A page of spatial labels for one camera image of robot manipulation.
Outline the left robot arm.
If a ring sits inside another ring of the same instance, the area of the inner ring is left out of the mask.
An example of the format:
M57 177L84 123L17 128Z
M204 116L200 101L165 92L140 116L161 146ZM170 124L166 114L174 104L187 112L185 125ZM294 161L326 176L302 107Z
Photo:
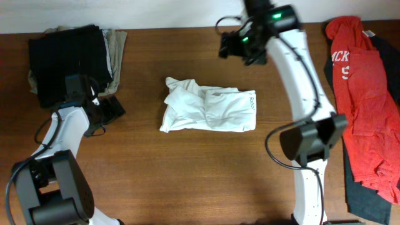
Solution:
M116 96L99 100L97 83L86 75L64 79L64 96L47 120L50 125L38 149L17 162L6 186L6 212L10 224L9 194L15 188L26 224L114 224L121 219L105 215L94 203L93 193L76 156L83 137L125 115Z

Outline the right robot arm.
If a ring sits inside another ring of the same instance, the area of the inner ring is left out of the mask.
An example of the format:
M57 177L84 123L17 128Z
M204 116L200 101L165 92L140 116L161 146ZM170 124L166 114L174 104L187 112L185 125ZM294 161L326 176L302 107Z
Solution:
M245 0L237 16L241 27L221 33L220 58L240 57L247 66L263 65L271 58L286 90L292 122L273 129L289 164L278 165L294 171L295 206L293 224L328 224L324 207L324 172L330 151L348 124L338 114L321 86L309 53L307 35L294 7L275 6L265 0Z

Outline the white t-shirt with robot print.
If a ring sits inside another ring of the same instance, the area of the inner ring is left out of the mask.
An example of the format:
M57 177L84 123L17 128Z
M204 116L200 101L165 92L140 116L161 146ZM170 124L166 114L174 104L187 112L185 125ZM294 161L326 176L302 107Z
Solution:
M200 129L242 133L256 128L256 92L200 86L193 79L166 78L169 94L160 131Z

